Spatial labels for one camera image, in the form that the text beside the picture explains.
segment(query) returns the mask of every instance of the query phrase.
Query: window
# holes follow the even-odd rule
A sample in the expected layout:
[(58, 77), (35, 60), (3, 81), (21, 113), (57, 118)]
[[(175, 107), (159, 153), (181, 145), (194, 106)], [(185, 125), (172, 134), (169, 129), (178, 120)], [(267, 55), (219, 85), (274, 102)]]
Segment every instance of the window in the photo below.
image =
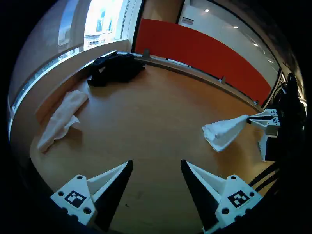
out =
[(129, 0), (92, 0), (85, 24), (84, 50), (120, 39), (117, 23), (121, 7)]
[(63, 60), (64, 58), (72, 55), (72, 54), (77, 54), (79, 53), (79, 49), (74, 49), (71, 51), (68, 51), (64, 54), (62, 54), (61, 56), (53, 59), (52, 61), (48, 62), (46, 65), (44, 65), (39, 71), (37, 71), (28, 81), (27, 83), (24, 85), (24, 87), (22, 88), (21, 92), (18, 94), (13, 107), (12, 107), (12, 111), (13, 113), (15, 113), (16, 109), (18, 108), (20, 101), (23, 97), (23, 95), (26, 93), (25, 91), (31, 87), (31, 84), (42, 74), (44, 73), (46, 70), (48, 70), (50, 67), (52, 67), (54, 64), (58, 63), (59, 61)]

